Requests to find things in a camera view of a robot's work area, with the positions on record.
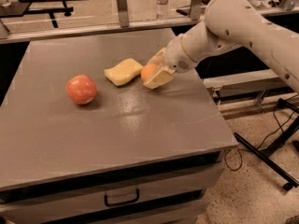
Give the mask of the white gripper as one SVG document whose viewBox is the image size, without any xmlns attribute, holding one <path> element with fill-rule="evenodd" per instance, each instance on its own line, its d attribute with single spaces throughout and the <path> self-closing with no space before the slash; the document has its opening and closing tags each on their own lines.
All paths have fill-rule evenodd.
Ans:
<svg viewBox="0 0 299 224">
<path fill-rule="evenodd" d="M 166 48 L 160 49 L 148 60 L 148 63 L 155 63 L 158 67 L 152 76 L 143 82 L 145 87 L 151 90 L 161 87 L 174 78 L 173 73 L 186 73 L 197 65 L 184 51 L 182 37 L 183 35 L 176 36 Z M 165 63 L 169 68 L 160 66 L 161 63 Z"/>
</svg>

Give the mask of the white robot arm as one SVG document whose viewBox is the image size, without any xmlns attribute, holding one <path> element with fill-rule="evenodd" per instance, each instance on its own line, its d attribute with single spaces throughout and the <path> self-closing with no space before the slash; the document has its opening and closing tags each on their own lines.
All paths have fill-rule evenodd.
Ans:
<svg viewBox="0 0 299 224">
<path fill-rule="evenodd" d="M 211 0 L 204 19 L 172 39 L 150 60 L 144 85 L 156 89 L 208 57 L 244 47 L 299 92 L 299 34 L 265 19 L 247 0 Z"/>
</svg>

